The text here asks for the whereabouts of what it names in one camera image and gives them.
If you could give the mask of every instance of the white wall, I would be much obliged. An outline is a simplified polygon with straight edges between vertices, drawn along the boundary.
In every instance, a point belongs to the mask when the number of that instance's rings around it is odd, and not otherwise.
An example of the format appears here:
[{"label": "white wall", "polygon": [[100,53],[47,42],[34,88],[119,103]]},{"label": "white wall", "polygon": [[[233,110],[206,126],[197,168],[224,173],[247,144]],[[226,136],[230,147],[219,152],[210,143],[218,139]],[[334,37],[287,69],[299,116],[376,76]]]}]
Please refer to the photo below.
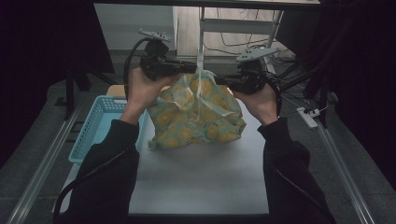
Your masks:
[{"label": "white wall", "polygon": [[132,49],[144,36],[138,31],[165,32],[171,43],[169,50],[176,49],[177,14],[174,7],[94,4],[108,49]]}]

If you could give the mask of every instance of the cloth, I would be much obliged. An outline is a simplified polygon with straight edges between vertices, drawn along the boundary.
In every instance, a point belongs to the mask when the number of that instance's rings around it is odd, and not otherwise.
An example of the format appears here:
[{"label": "cloth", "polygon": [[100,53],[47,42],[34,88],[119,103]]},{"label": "cloth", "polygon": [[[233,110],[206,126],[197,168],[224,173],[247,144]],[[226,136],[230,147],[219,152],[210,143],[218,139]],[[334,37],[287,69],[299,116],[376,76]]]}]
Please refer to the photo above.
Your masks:
[{"label": "cloth", "polygon": [[[112,121],[105,140],[92,146],[85,157],[78,177],[84,176],[127,147],[129,153],[72,191],[69,208],[61,215],[62,224],[127,223],[139,161],[139,154],[134,147],[138,131],[136,125],[120,120]],[[266,140],[263,172],[271,223],[331,223],[311,201],[280,178],[268,165],[273,164],[329,211],[322,190],[308,171],[309,152],[303,145],[290,139],[287,120],[279,119],[265,127],[261,126],[258,131]]]},{"label": "cloth", "polygon": [[226,143],[241,138],[246,123],[238,102],[210,71],[181,77],[162,91],[148,113],[155,126],[150,148]]}]

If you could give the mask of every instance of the black sleeve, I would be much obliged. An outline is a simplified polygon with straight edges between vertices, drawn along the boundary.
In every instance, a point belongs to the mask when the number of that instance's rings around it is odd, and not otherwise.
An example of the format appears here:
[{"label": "black sleeve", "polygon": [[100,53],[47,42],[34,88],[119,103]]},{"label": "black sleeve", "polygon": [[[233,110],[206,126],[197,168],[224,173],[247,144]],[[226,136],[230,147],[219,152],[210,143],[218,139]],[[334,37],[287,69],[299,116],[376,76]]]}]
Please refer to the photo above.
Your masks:
[{"label": "black sleeve", "polygon": [[61,223],[126,222],[139,162],[134,146],[138,131],[136,125],[112,120],[105,140],[93,145],[85,157],[77,179],[122,155],[73,189],[69,207],[61,215]]},{"label": "black sleeve", "polygon": [[333,223],[324,193],[308,170],[309,151],[291,140],[287,119],[258,131],[265,138],[263,172],[271,223]]}]

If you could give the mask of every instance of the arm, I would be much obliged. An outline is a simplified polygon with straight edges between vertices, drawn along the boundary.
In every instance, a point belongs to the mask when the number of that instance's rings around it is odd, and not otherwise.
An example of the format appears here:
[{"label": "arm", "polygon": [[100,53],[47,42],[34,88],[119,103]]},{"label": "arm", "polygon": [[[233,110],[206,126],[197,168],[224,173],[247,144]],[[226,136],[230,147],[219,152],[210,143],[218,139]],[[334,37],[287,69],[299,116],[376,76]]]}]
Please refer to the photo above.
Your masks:
[{"label": "arm", "polygon": [[105,140],[92,146],[79,168],[77,179],[105,162],[108,165],[73,189],[61,223],[125,223],[134,191],[139,154],[134,146],[138,120],[158,97],[161,89],[177,77],[151,81],[140,68],[129,75],[128,103],[120,120],[112,120]]},{"label": "arm", "polygon": [[265,138],[263,172],[272,223],[332,223],[323,191],[308,170],[309,151],[291,140],[287,119],[277,117],[272,89],[266,85],[251,95],[233,95],[262,124],[258,131]]}]

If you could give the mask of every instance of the floor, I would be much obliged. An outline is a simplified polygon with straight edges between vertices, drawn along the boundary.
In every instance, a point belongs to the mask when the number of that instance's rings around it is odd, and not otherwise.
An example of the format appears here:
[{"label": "floor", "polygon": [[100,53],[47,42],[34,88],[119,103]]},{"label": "floor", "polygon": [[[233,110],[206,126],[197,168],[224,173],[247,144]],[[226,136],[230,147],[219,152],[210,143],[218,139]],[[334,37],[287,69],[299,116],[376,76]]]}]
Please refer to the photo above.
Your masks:
[{"label": "floor", "polygon": [[[239,9],[235,15],[242,15],[242,9]],[[192,18],[198,18],[198,13],[188,13]],[[205,43],[211,48],[224,49],[218,39],[217,44],[210,42]],[[233,37],[225,38],[225,41],[234,41]],[[241,39],[235,43],[242,43],[246,41],[246,36],[242,35]],[[184,49],[184,55],[191,56],[187,49]],[[115,55],[113,57],[115,67],[115,75],[111,77],[121,83],[123,56]],[[277,64],[276,71],[282,73],[287,69],[289,64]],[[215,74],[229,74],[235,70],[234,60],[230,58],[205,58],[205,69],[214,72]],[[90,91],[76,90],[77,99],[83,96],[88,100],[88,103],[81,108],[81,112],[75,122],[75,127],[67,135],[65,143],[60,151],[60,154],[52,167],[49,176],[47,177],[43,187],[38,193],[35,203],[32,207],[27,209],[28,215],[24,223],[51,223],[51,209],[57,199],[65,178],[67,177],[72,163],[68,160],[70,149],[77,139],[79,128],[84,122],[94,99],[98,95],[106,94],[108,85],[102,80],[89,75],[92,83]],[[346,192],[339,175],[334,169],[332,159],[327,152],[323,141],[320,138],[318,130],[310,130],[304,124],[303,120],[296,112],[296,108],[300,106],[315,106],[316,100],[310,102],[308,105],[302,98],[302,89],[304,83],[296,86],[283,94],[283,117],[288,117],[290,134],[292,138],[298,139],[305,144],[311,151],[312,161],[310,170],[318,181],[319,185],[323,188],[328,204],[334,214],[337,223],[339,224],[358,224],[362,222],[354,208],[354,204]],[[64,82],[57,83],[49,88],[48,101],[43,107],[41,114],[37,117],[34,125],[28,134],[25,135],[20,145],[16,149],[13,156],[7,164],[0,170],[0,223],[7,223],[9,216],[15,208],[18,200],[21,198],[27,184],[31,180],[35,169],[41,162],[44,154],[49,148],[50,143],[56,136],[61,125],[64,123],[65,108],[62,105],[56,105],[59,99],[65,97]],[[328,130],[331,133],[335,144],[338,146],[340,154],[344,159],[349,172],[352,175],[361,195],[366,201],[370,209],[374,223],[380,224],[393,224],[396,220],[396,192],[387,182],[386,178],[381,174],[376,167],[373,160],[367,154],[365,149],[361,146],[359,141],[354,135],[345,127],[342,121],[334,112],[333,107],[335,101],[331,101],[327,108],[327,123]],[[185,221],[185,223],[208,223],[201,221]],[[165,221],[164,223],[177,223],[174,220]]]}]

